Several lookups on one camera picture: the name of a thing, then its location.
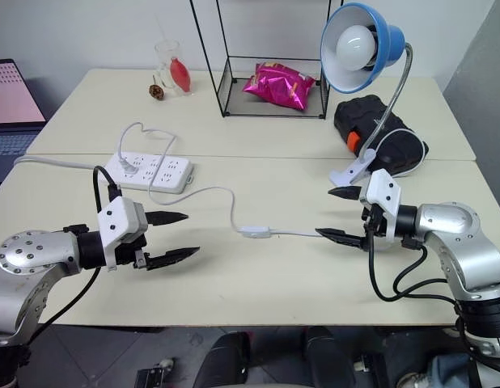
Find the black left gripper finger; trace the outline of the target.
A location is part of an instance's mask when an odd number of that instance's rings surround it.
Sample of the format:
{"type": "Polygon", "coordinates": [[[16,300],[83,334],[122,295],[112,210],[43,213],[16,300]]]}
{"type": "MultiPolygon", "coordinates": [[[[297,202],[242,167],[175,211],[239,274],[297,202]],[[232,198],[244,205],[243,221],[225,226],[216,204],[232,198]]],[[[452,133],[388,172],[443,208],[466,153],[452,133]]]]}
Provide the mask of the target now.
{"type": "Polygon", "coordinates": [[[188,219],[189,216],[179,212],[151,211],[146,212],[147,223],[153,226],[163,226],[188,219]]]}
{"type": "Polygon", "coordinates": [[[147,257],[147,270],[155,270],[167,266],[172,266],[180,261],[187,259],[200,250],[200,247],[185,247],[167,251],[164,255],[156,257],[147,257]]]}

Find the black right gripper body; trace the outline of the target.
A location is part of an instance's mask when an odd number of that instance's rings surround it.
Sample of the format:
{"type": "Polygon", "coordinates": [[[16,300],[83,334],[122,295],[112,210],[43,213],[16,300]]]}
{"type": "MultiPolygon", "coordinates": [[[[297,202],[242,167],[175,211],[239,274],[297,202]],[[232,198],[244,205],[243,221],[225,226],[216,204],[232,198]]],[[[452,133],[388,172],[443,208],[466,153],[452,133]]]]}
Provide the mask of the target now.
{"type": "Polygon", "coordinates": [[[362,248],[370,248],[371,240],[374,237],[385,237],[387,229],[387,220],[384,217],[384,210],[377,204],[364,207],[362,211],[362,220],[364,221],[365,236],[362,238],[362,248]]]}

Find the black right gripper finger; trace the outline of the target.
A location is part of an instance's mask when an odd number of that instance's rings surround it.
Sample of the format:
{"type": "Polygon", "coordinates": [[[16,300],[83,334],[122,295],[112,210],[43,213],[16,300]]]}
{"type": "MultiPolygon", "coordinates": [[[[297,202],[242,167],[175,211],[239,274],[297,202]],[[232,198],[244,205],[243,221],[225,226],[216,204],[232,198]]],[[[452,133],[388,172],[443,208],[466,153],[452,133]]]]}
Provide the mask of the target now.
{"type": "Polygon", "coordinates": [[[345,200],[365,200],[367,190],[360,186],[336,187],[328,190],[328,194],[345,200]]]}
{"type": "Polygon", "coordinates": [[[316,228],[316,233],[337,244],[356,248],[367,247],[366,237],[347,234],[344,230],[337,230],[333,228],[316,228]]]}

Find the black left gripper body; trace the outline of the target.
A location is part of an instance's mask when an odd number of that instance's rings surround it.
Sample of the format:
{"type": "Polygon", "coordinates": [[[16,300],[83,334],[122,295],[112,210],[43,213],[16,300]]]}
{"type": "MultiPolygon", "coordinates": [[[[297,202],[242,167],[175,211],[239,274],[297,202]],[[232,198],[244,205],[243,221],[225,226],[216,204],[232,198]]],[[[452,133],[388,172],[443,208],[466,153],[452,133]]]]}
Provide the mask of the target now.
{"type": "Polygon", "coordinates": [[[133,242],[123,242],[116,248],[116,264],[132,264],[136,269],[146,268],[146,254],[143,248],[147,245],[145,235],[139,236],[133,242]]]}

